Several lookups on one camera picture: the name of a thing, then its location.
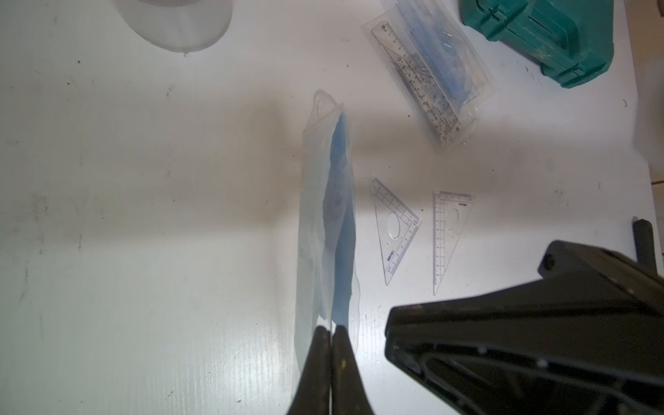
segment white table surface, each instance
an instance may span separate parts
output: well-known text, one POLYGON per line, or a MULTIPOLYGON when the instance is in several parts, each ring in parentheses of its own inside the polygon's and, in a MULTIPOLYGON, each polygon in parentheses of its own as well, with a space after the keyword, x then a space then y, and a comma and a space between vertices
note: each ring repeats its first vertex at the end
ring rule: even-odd
POLYGON ((0 414, 286 411, 318 88, 349 117, 357 360, 377 415, 452 413, 383 357, 393 305, 536 279, 557 238, 634 257, 631 219, 655 213, 631 149, 622 1, 611 68, 571 90, 464 28, 501 89, 444 154, 360 30, 381 13, 378 0, 237 0, 224 37, 184 56, 108 0, 0 4, 0 414), (424 219, 388 287, 371 174, 424 219), (437 297, 433 190, 475 197, 437 297))

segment green toolbox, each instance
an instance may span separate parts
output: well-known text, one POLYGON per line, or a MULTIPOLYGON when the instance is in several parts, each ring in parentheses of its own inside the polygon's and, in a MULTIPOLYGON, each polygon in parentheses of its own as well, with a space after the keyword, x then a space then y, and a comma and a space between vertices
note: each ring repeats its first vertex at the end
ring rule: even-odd
POLYGON ((614 57, 614 0, 460 0, 463 23, 507 41, 572 88, 595 79, 614 57))

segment clear plastic container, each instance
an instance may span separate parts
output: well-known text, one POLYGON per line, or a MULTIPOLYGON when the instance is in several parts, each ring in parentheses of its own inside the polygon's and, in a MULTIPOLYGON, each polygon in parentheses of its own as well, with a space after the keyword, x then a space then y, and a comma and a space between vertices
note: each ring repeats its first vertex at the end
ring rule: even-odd
POLYGON ((148 42, 173 52, 195 52, 224 35, 232 0, 114 0, 122 18, 148 42))
POLYGON ((439 1, 382 3, 388 11, 365 24, 365 33, 426 117, 438 147, 462 142, 494 82, 439 1))

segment ruler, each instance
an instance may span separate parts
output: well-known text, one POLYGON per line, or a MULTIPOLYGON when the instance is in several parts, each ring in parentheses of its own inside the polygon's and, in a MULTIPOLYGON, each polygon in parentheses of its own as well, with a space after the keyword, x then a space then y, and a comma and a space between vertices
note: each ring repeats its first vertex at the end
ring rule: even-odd
POLYGON ((434 295, 438 292, 472 207, 471 195, 434 193, 434 295))
POLYGON ((387 53, 399 77, 421 107, 442 149, 454 142, 461 124, 450 102, 445 98, 426 65, 419 56, 406 52, 406 48, 387 21, 379 22, 372 35, 387 53))
POLYGON ((387 286, 422 220, 376 178, 371 181, 371 193, 376 210, 380 253, 387 286))

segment clear plastic bag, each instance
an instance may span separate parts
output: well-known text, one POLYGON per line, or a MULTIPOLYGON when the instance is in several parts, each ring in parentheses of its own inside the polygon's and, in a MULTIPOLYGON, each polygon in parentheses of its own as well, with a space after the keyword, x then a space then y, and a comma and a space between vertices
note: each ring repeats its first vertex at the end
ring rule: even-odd
POLYGON ((343 107, 317 91, 303 134, 293 384, 319 324, 349 326, 355 278, 353 169, 343 107))
POLYGON ((426 116, 445 150, 477 121, 494 92, 488 72, 447 9, 436 0, 384 0, 386 13, 363 29, 426 116))

